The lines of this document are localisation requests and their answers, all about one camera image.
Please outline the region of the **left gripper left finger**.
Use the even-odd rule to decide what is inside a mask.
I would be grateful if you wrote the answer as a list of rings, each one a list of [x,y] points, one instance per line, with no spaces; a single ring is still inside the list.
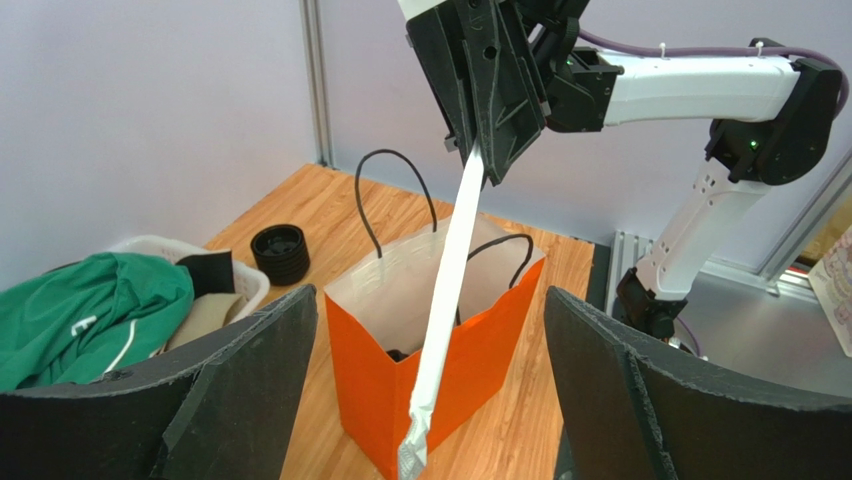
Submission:
[[[5,479],[276,479],[318,325],[316,290],[78,385],[1,397]]]

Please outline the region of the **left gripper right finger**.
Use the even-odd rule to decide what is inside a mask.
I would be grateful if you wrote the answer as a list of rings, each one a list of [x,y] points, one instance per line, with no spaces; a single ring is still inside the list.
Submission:
[[[559,287],[544,324],[577,479],[847,479],[848,399],[688,355]]]

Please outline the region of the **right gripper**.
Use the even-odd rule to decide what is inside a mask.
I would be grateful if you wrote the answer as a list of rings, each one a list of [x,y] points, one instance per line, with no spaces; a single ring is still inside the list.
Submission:
[[[463,161],[500,185],[544,128],[540,74],[569,65],[588,1],[406,1],[407,37]]]

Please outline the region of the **orange paper bag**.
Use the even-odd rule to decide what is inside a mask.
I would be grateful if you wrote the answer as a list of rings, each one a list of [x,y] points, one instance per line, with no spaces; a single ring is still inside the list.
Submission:
[[[342,426],[387,479],[400,477],[398,450],[448,225],[432,218],[376,244],[325,287]],[[428,448],[502,388],[543,264],[530,235],[476,219]]]

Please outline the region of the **single white straw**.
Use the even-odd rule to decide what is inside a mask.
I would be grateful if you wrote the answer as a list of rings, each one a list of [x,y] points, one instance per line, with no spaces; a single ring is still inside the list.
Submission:
[[[397,451],[400,479],[416,479],[428,463],[427,436],[440,390],[444,365],[475,228],[484,161],[476,141],[465,163],[431,300],[409,417],[411,424]]]

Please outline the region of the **black plastic cup lid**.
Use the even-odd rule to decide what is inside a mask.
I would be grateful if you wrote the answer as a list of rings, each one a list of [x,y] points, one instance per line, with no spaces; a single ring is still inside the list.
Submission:
[[[385,354],[395,363],[400,363],[412,356],[412,353],[405,353],[398,349],[386,350]]]

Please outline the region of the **beige cloth in basket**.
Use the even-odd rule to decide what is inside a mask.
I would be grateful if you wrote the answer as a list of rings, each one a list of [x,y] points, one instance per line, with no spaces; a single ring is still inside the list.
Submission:
[[[237,318],[245,304],[245,297],[238,293],[210,293],[197,298],[163,351],[173,350],[222,328]]]

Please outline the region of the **white plastic basket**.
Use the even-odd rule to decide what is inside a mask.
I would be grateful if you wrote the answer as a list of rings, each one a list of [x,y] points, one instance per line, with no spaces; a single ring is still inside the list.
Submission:
[[[116,244],[109,251],[161,257],[172,264],[186,267],[192,276],[197,297],[208,293],[242,295],[244,301],[241,307],[225,324],[251,314],[270,290],[268,277],[233,259],[230,250],[209,251],[180,240],[142,235]]]

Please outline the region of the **black cloth in basket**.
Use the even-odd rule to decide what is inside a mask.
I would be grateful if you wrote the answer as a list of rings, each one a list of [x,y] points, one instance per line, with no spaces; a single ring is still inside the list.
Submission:
[[[194,298],[208,294],[234,294],[234,270],[230,250],[188,255],[176,262],[187,269],[194,289]]]

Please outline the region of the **stack of black lids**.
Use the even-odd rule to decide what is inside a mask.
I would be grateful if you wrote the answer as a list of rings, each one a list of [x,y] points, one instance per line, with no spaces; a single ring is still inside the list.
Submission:
[[[273,285],[300,282],[310,268],[310,255],[303,230],[292,224],[279,224],[258,232],[250,241],[258,269]]]

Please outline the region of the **green garment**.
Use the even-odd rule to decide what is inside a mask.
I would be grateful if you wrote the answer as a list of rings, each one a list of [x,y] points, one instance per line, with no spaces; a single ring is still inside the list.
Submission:
[[[99,253],[1,293],[1,389],[87,384],[159,353],[195,299],[188,270]]]

